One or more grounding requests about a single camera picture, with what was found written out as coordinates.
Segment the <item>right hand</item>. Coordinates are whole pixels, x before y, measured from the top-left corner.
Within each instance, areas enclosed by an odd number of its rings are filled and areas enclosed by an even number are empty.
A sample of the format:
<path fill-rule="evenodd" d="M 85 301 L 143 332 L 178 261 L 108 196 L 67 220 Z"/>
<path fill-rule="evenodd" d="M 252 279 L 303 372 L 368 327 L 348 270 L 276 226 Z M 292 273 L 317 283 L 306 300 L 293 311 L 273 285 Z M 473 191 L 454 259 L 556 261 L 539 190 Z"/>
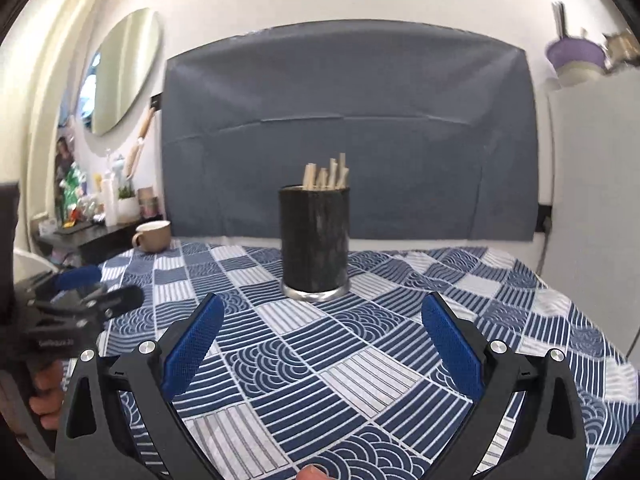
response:
<path fill-rule="evenodd" d="M 307 465 L 296 474 L 296 480 L 332 480 L 332 478 L 318 467 Z"/>

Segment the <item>left hand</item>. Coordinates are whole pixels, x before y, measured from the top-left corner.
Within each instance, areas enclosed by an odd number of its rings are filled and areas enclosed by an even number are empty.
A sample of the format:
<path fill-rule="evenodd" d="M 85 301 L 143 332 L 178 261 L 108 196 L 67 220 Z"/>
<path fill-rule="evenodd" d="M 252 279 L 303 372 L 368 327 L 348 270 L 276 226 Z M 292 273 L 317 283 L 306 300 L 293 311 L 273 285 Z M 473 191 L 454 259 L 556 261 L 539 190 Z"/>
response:
<path fill-rule="evenodd" d="M 58 429 L 64 399 L 63 372 L 62 362 L 54 361 L 36 373 L 32 380 L 36 394 L 29 399 L 29 406 L 45 430 Z"/>

